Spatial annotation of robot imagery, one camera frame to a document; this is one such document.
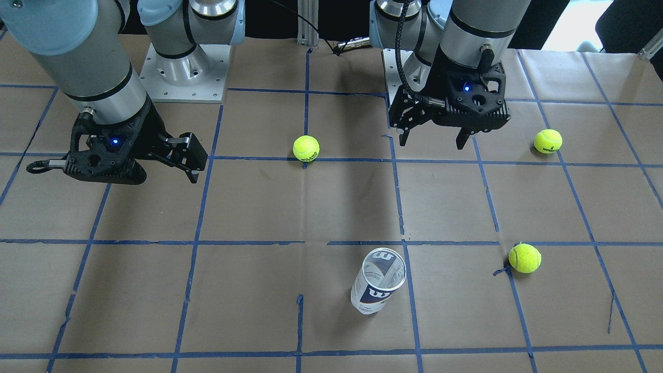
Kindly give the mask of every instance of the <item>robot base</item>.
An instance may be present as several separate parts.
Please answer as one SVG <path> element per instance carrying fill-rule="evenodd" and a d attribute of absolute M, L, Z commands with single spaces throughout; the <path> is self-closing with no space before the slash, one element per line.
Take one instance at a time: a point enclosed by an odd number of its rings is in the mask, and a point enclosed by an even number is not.
<path fill-rule="evenodd" d="M 220 104 L 230 64 L 230 46 L 200 45 L 210 60 L 206 80 L 193 86 L 173 86 L 164 80 L 156 67 L 156 51 L 150 44 L 141 70 L 141 82 L 154 102 L 192 102 Z"/>

